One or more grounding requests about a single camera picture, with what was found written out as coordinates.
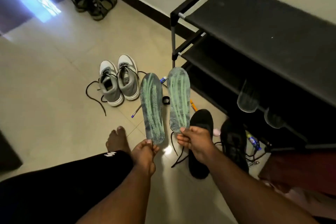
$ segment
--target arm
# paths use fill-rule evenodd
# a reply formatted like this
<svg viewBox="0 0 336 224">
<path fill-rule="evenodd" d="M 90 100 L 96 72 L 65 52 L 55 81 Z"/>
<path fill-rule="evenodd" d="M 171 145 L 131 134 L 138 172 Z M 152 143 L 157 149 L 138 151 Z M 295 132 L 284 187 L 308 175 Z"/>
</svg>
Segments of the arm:
<svg viewBox="0 0 336 224">
<path fill-rule="evenodd" d="M 246 174 L 212 143 L 206 129 L 190 127 L 178 135 L 205 164 L 226 203 L 240 224 L 317 222 L 303 209 Z"/>
<path fill-rule="evenodd" d="M 135 166 L 122 184 L 90 209 L 77 223 L 145 223 L 151 176 L 155 172 L 153 158 L 159 148 L 144 140 L 132 151 Z"/>
</svg>

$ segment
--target yellow pencil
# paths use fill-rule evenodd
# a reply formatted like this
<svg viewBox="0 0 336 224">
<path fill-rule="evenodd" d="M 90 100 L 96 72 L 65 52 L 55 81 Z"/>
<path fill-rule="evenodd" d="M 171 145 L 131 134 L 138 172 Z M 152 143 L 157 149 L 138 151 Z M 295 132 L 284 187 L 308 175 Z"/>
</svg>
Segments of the yellow pencil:
<svg viewBox="0 0 336 224">
<path fill-rule="evenodd" d="M 197 112 L 197 108 L 192 100 L 190 100 L 191 107 L 194 109 L 195 112 Z"/>
</svg>

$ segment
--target pink object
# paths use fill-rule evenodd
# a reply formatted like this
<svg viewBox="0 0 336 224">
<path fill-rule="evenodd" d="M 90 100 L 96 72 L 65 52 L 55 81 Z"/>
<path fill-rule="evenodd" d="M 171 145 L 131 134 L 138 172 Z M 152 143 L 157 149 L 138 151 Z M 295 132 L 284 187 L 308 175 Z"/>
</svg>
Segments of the pink object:
<svg viewBox="0 0 336 224">
<path fill-rule="evenodd" d="M 221 134 L 221 131 L 218 128 L 213 129 L 213 135 L 214 136 L 220 136 L 220 134 Z"/>
</svg>

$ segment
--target black pants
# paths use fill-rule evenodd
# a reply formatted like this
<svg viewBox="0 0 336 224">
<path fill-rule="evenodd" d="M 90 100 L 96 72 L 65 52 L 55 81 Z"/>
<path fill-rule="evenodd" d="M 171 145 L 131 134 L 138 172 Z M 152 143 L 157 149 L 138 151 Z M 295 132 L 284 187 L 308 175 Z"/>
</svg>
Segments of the black pants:
<svg viewBox="0 0 336 224">
<path fill-rule="evenodd" d="M 117 151 L 9 178 L 0 183 L 0 223 L 75 223 L 132 167 Z"/>
</svg>

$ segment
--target baseboard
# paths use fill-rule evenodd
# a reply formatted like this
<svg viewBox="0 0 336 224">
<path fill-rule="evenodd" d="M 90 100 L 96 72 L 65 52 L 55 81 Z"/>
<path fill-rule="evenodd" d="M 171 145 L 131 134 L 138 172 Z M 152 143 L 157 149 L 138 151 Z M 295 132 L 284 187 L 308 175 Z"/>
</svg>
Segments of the baseboard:
<svg viewBox="0 0 336 224">
<path fill-rule="evenodd" d="M 147 17 L 151 18 L 152 20 L 156 21 L 160 25 L 168 28 L 170 30 L 170 18 L 163 14 L 162 12 L 156 10 L 155 8 L 145 4 L 140 0 L 122 0 L 134 9 L 138 10 L 142 14 L 146 15 Z M 189 38 L 194 32 L 188 29 L 186 26 L 178 24 L 176 26 L 176 34 L 181 36 L 184 39 Z"/>
</svg>

